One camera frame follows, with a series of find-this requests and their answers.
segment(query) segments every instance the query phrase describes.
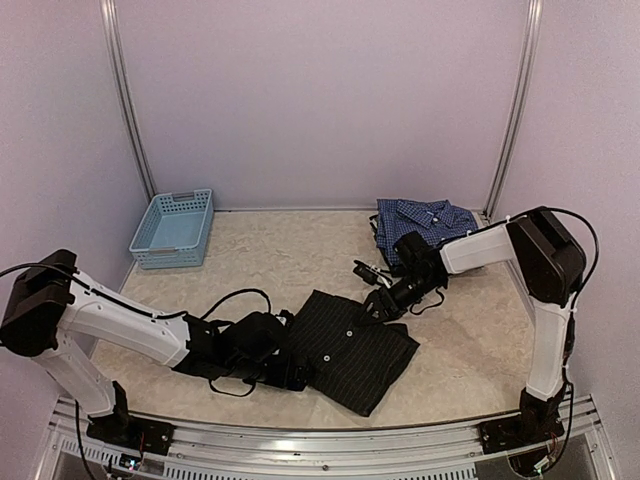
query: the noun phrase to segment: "marble-patterned floor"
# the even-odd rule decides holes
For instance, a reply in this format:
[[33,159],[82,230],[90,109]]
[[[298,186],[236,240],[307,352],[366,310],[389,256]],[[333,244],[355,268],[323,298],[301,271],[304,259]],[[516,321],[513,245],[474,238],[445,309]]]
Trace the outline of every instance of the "marble-patterned floor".
[[[202,267],[136,267],[122,293],[164,311],[187,309],[194,315],[245,287],[265,290],[274,311],[297,312],[313,289],[362,301],[371,287],[352,273],[353,260],[382,264],[369,215],[217,212]],[[369,418],[312,388],[293,393],[259,385],[247,398],[217,395],[204,379],[174,373],[105,342],[99,342],[93,360],[126,389],[132,410],[207,422],[363,428],[441,422],[517,408],[530,364],[533,327],[506,267],[492,265],[456,276],[445,294],[443,306],[403,318],[420,348]],[[264,300],[255,297],[236,297],[216,316],[240,319],[263,310]],[[427,300],[437,299],[432,295]],[[238,392],[246,387],[232,379],[221,379],[216,386]]]

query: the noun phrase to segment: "light blue basket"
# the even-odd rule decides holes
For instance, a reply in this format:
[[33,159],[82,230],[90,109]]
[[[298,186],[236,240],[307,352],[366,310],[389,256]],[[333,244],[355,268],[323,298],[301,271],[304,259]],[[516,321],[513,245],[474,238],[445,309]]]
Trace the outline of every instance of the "light blue basket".
[[151,200],[129,251],[140,268],[197,267],[213,221],[213,192],[163,193]]

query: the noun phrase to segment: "white wall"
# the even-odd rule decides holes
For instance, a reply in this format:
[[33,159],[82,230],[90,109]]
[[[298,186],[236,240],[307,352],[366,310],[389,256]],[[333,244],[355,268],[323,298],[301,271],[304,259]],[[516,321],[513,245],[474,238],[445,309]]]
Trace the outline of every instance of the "white wall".
[[[0,270],[58,248],[117,288],[145,200],[97,2],[0,5]],[[0,313],[12,279],[0,280]],[[26,479],[58,390],[0,349],[0,478]]]
[[[577,314],[570,375],[592,393],[623,478],[640,453],[640,3],[545,2],[531,90],[499,215],[585,215],[601,265]],[[579,240],[591,251],[588,233]]]
[[142,138],[162,191],[218,207],[481,208],[526,0],[118,2]]

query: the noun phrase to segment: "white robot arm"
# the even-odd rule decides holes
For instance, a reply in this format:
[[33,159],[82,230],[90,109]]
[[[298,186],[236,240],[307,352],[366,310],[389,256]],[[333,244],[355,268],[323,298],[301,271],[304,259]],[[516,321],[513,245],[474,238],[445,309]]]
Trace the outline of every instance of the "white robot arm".
[[[493,453],[552,435],[560,437],[564,430],[558,406],[567,387],[565,365],[573,349],[573,311],[584,285],[586,256],[552,210],[539,207],[436,248],[412,232],[394,248],[406,275],[393,286],[384,285],[369,294],[359,325],[400,318],[429,291],[446,288],[450,275],[496,262],[513,261],[519,266],[535,310],[531,371],[520,398],[520,417],[515,422],[482,425],[483,448]],[[379,271],[371,267],[364,271],[362,265],[354,272],[376,283]]]
[[[30,267],[14,283],[0,340],[11,352],[44,367],[82,405],[91,420],[90,437],[166,455],[173,427],[129,415],[122,387],[98,371],[72,332],[210,382],[231,376],[248,385],[300,391],[311,378],[306,359],[286,352],[282,317],[253,312],[227,326],[230,322],[207,322],[186,311],[167,314],[109,290],[78,271],[75,260],[75,254],[59,250],[38,264],[9,269]],[[227,328],[220,331],[223,324]]]
[[[445,244],[440,255],[449,274],[497,262],[518,262],[506,224]],[[535,339],[526,389],[540,400],[553,398],[564,384],[564,349],[574,295],[564,305],[529,296],[535,312]]]

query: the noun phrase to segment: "clothing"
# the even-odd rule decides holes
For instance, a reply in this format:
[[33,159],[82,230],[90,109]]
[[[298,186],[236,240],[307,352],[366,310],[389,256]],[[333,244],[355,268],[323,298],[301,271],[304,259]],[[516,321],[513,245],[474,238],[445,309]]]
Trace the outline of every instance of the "clothing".
[[423,203],[378,199],[376,245],[390,265],[401,264],[393,246],[407,233],[418,232],[427,244],[435,247],[443,240],[477,229],[473,214],[448,200]]
[[314,290],[290,330],[290,346],[309,358],[310,385],[368,417],[420,345],[406,325],[356,327],[362,304]]

